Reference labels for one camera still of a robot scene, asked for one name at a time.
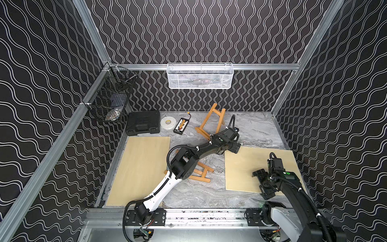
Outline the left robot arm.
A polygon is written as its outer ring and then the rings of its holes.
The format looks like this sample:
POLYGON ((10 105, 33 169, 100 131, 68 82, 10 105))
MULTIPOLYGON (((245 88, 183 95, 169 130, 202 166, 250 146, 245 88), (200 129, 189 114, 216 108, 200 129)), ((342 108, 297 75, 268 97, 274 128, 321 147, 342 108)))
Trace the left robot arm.
POLYGON ((211 154, 221 155, 227 150, 237 154, 241 147, 238 140, 239 128, 227 128, 218 134, 212 135, 210 141, 198 146, 177 145, 173 147, 167 153, 168 171, 164 179, 148 197, 133 202, 138 223, 145 225, 150 222, 154 211, 166 195, 178 183, 192 175, 202 158, 211 154))

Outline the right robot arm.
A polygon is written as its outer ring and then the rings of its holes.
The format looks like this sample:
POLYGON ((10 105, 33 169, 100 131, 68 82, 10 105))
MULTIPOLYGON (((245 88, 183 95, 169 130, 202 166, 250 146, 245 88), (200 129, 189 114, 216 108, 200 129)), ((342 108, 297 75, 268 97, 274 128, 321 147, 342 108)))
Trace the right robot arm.
POLYGON ((304 190, 295 172, 287 171, 281 158, 269 155, 268 171, 252 173, 259 180, 262 223, 278 225, 290 242, 345 242, 344 231, 332 225, 304 190))

